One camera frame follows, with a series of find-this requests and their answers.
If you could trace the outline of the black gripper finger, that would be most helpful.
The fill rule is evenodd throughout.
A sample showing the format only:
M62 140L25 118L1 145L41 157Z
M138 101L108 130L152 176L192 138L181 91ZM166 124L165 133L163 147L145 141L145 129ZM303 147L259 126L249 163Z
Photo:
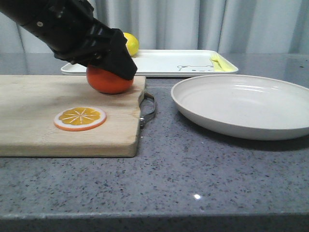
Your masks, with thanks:
M126 48L127 39L119 29L98 29L89 34L91 58L88 66L109 71L122 79L132 80L137 71Z

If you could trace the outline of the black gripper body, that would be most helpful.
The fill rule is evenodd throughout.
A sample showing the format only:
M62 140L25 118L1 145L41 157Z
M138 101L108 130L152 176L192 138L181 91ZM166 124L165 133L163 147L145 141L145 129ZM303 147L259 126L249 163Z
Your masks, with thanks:
M100 65L110 52L107 26L94 18L87 0L2 0L0 11L43 41L55 58Z

